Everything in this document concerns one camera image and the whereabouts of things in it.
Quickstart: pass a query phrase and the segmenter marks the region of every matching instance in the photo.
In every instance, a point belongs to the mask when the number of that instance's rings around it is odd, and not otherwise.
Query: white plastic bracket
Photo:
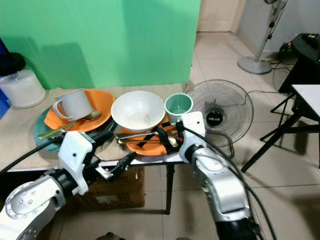
[[[60,167],[66,169],[78,184],[73,192],[85,194],[89,187],[84,179],[84,159],[93,150],[92,143],[80,132],[68,131],[62,141],[58,157]]]
[[[194,112],[190,112],[185,115],[182,115],[181,120],[184,127],[190,130],[193,130],[194,132],[200,134],[203,137],[206,136],[204,118],[200,111],[194,111]],[[183,144],[179,150],[179,155],[182,161],[187,164],[189,163],[189,161],[187,160],[185,154],[187,149],[192,145],[202,145],[203,147],[207,146],[206,142],[202,140],[200,137],[197,137],[193,133],[184,130]]]

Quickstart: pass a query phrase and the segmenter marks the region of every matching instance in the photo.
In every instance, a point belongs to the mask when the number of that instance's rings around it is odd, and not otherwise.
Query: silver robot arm
[[[205,136],[201,112],[182,116],[183,127]],[[184,131],[180,157],[192,165],[205,193],[221,240],[255,240],[251,211],[243,183],[229,170],[228,162],[214,153],[204,140]]]
[[[47,175],[17,187],[0,212],[0,240],[34,240],[66,204],[63,190]]]
[[[51,169],[34,182],[17,187],[7,197],[0,212],[0,240],[35,240],[44,226],[66,204],[66,198],[83,195],[88,185],[101,177],[111,181],[128,169],[135,152],[121,159],[111,171],[99,165],[96,147],[110,136],[100,134],[94,140],[85,133],[68,132],[58,157],[62,169]]]

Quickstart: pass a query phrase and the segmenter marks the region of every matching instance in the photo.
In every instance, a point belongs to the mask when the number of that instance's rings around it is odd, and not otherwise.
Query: tile floor
[[[238,37],[230,33],[197,34],[186,88],[205,80],[225,79],[246,91],[273,92],[288,75],[285,69],[277,70],[274,80],[272,72],[246,73],[237,67],[241,56],[252,53]],[[277,126],[279,115],[270,113],[270,109],[285,98],[261,92],[253,92],[250,97],[255,113],[253,124],[234,145],[239,166],[263,145],[259,138]],[[316,134],[287,134],[247,171],[247,182],[262,200],[280,240],[320,239],[318,141]],[[127,240],[218,239],[206,199],[192,177],[190,166],[176,166],[170,215],[159,214],[166,202],[165,167],[146,168],[145,191],[144,208],[58,215],[50,240],[94,240],[109,231]],[[256,204],[254,207],[264,236],[271,239],[261,211]]]

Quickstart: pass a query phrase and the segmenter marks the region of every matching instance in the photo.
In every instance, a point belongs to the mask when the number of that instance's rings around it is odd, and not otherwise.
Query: beige tablecloth
[[[163,100],[175,93],[181,93],[181,84],[151,85],[132,87],[107,87],[102,90],[120,95],[136,90],[144,90],[157,94]],[[0,170],[14,160],[36,147],[33,137],[33,127],[38,117],[55,101],[55,97],[68,92],[67,89],[57,88],[48,90],[45,100],[31,108],[19,109],[11,107],[0,120]],[[123,150],[112,141],[97,149],[96,154],[102,160],[116,160],[125,156],[129,151]],[[57,153],[41,150],[16,165],[14,170],[30,170],[57,167],[59,165]]]

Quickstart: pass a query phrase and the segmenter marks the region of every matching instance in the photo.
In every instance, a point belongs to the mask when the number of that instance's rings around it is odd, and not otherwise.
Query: green cup
[[[192,110],[193,105],[192,98],[184,93],[176,93],[168,97],[164,102],[164,107],[170,124],[175,126],[177,122],[181,121],[182,115]]]

